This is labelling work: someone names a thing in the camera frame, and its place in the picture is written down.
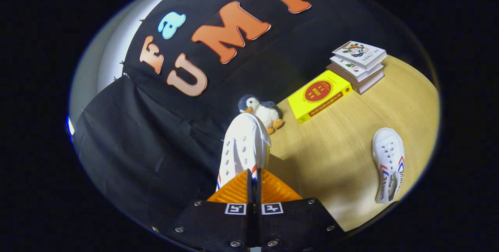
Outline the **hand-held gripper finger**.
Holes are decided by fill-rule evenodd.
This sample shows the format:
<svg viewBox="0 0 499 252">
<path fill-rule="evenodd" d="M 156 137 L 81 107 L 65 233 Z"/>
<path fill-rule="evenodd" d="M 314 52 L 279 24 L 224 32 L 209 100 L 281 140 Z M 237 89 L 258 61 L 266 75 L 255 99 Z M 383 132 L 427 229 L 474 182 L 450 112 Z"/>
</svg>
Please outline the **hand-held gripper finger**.
<svg viewBox="0 0 499 252">
<path fill-rule="evenodd" d="M 208 200 L 189 204 L 173 224 L 172 240 L 198 252 L 246 252 L 251 184 L 245 170 Z"/>
<path fill-rule="evenodd" d="M 271 177 L 269 171 L 257 171 L 255 216 L 262 252 L 330 252 L 345 238 L 345 231 L 315 197 L 265 201 L 275 194 L 270 190 L 276 185 Z"/>
</svg>

